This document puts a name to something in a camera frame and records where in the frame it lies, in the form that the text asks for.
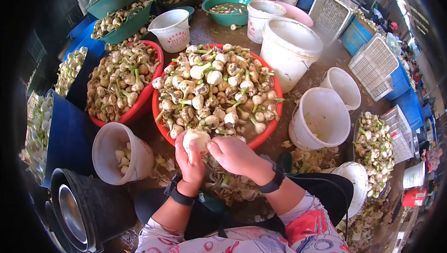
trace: red container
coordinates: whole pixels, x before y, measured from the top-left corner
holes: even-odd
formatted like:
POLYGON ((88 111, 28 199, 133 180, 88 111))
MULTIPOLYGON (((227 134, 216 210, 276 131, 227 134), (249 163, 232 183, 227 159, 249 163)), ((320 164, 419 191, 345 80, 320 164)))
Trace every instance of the red container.
MULTIPOLYGON (((155 78, 160 77, 161 73, 163 72, 163 65, 165 64, 163 57, 163 50, 158 46, 157 43, 154 43, 153 41, 142 41, 142 42, 144 42, 146 46, 148 45, 152 46, 152 48, 155 48, 155 50, 157 51, 157 58, 160 61, 160 64, 157 66, 157 69, 155 70, 154 77, 152 77, 152 80, 154 80, 155 78)), ((128 112, 126 112, 121 116, 121 118, 118 120, 118 123, 128 125, 140 119, 144 114, 146 114, 151 109, 151 103, 148 101, 148 99, 153 92, 154 88, 152 87, 152 83, 144 87, 134 105, 128 112)), ((105 122, 99 120, 98 118, 90 114, 89 116, 90 119, 92 119, 93 123, 95 123, 97 126, 102 127, 105 125, 105 122)))
POLYGON ((417 205, 421 206, 424 204, 425 196, 427 195, 427 189, 423 189, 421 191, 418 188, 414 188, 408 190, 404 199, 402 200, 402 206, 416 207, 417 205))
MULTIPOLYGON (((223 44, 210 44, 209 46, 210 47, 218 47, 218 48, 222 49, 224 45, 223 44)), ((269 68, 269 70, 272 70, 272 68, 264 60, 262 60, 258 55, 253 54, 253 52, 250 52, 250 54, 253 56, 254 59, 260 60, 262 66, 266 66, 269 68)), ((273 81, 275 84, 274 90, 275 90, 277 96, 282 98, 281 86, 279 85, 279 81, 276 78, 276 76, 273 76, 273 81)), ((158 104, 160 102, 158 100, 159 97, 160 97, 160 93, 158 91, 155 91, 154 95, 152 96, 152 113, 154 115, 154 120, 157 118, 157 116, 160 113, 160 110, 158 109, 158 104)), ((278 103, 276 105, 276 112, 278 113, 278 116, 281 117, 282 103, 278 103)), ((261 143, 263 143, 270 136, 270 134, 276 128, 277 124, 278 124, 278 122, 275 119, 270 121, 270 123, 265 128, 265 131, 263 133, 261 133, 260 135, 258 135, 254 140, 249 142, 248 146, 251 149, 255 149, 256 147, 258 147, 261 143)), ((163 137, 166 138, 166 140, 174 146, 175 140, 169 136, 169 129, 167 127, 162 126, 162 124, 160 124, 160 123, 157 123, 157 127, 160 130, 163 137)))

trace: black bucket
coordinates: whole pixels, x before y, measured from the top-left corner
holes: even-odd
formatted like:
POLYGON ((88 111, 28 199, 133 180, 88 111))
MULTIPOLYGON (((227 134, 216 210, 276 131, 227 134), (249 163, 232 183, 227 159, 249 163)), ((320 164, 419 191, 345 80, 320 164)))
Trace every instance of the black bucket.
POLYGON ((51 231, 56 236, 60 246, 67 253, 79 253, 80 251, 71 244, 71 242, 67 239, 62 231, 62 228, 59 225, 59 222, 54 214, 53 204, 49 201, 45 202, 45 211, 47 212, 47 220, 50 225, 51 231))
POLYGON ((57 168, 51 177, 54 213, 67 239, 80 251, 102 252, 102 244, 135 226, 132 199, 122 186, 109 185, 97 178, 57 168), (81 243, 65 224, 59 205, 59 187, 65 184, 73 193, 81 213, 87 244, 81 243))

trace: red plastic basin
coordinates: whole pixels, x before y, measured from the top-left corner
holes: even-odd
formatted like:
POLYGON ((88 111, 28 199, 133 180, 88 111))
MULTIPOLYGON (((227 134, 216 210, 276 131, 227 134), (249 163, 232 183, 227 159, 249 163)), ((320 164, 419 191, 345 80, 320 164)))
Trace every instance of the red plastic basin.
MULTIPOLYGON (((153 41, 142 41, 146 46, 150 45, 152 48, 155 48, 157 51, 157 58, 160 61, 160 64, 157 66, 154 77, 152 77, 152 80, 154 80, 157 77, 161 76, 161 73, 163 72, 163 65, 165 63, 164 57, 163 57, 163 50, 158 46, 157 43, 154 43, 153 41)), ((151 103, 148 101, 149 97, 154 92, 154 88, 152 87, 152 83, 148 84, 148 86, 144 87, 144 89, 141 91, 141 93, 138 95, 138 99, 134 103, 134 105, 131 107, 131 109, 123 114, 121 118, 118 120, 118 123, 122 124, 131 124, 132 122, 138 120, 141 118, 145 113, 149 111, 151 108, 151 103)), ((99 120, 98 118, 90 115, 90 119, 92 119, 93 123, 95 123, 97 126, 102 127, 105 125, 104 121, 99 120)))
MULTIPOLYGON (((223 48, 223 44, 210 44, 210 47, 218 47, 220 49, 223 48)), ((272 68, 264 61, 262 60, 258 55, 253 54, 253 52, 250 52, 250 54, 255 58, 260 60, 262 66, 266 66, 269 68, 269 70, 272 70, 272 68)), ((279 81, 276 78, 276 76, 273 76, 273 81, 275 83, 274 85, 274 90, 277 94, 278 97, 282 98, 282 91, 281 91, 281 86, 279 85, 279 81)), ((157 116, 160 113, 160 110, 158 109, 158 104, 159 104, 159 100, 158 98, 160 97, 160 93, 158 91, 154 92, 154 95, 152 96, 152 113, 154 115, 154 120, 157 118, 157 116)), ((276 112, 278 113, 278 116, 281 117, 281 112, 282 112, 282 103, 278 103, 276 105, 276 112)), ((272 121, 270 121, 270 123, 267 125, 267 127, 265 128, 265 131, 263 133, 261 133, 260 135, 258 135, 256 138, 254 138, 252 141, 250 141, 248 143, 248 146, 251 149, 255 149, 256 147, 258 147, 261 143, 263 143, 269 136, 270 134, 273 132, 273 130, 276 128, 276 125, 278 124, 278 122, 273 119, 272 121)), ((169 129, 167 127, 163 127, 161 122, 157 123, 157 127, 160 130, 161 134, 163 135, 164 138, 166 138, 166 140, 172 144, 173 146, 175 145, 175 140, 172 139, 169 135, 169 129)))

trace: arm sleeve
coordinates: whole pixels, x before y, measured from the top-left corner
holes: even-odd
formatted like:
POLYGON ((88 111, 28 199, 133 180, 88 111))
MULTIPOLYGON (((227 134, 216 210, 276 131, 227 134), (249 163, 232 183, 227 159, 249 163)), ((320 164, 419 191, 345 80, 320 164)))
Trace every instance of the arm sleeve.
POLYGON ((349 252, 320 200, 309 192, 297 206, 279 218, 286 226, 289 247, 296 252, 349 252))
POLYGON ((135 253, 152 252, 152 250, 166 253, 169 249, 185 241, 183 235, 183 232, 172 231, 150 218, 138 235, 138 248, 135 253))

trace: wrist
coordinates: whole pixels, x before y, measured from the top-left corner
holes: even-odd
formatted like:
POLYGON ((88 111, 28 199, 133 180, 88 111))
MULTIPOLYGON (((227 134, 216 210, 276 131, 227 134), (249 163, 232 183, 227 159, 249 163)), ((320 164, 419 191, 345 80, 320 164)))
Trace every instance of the wrist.
POLYGON ((198 195, 201 184, 201 182, 187 182, 182 179, 177 184, 177 191, 183 196, 194 198, 198 195))
POLYGON ((275 177, 272 163, 260 158, 259 163, 250 170, 247 177, 253 180, 257 185, 264 186, 275 177))

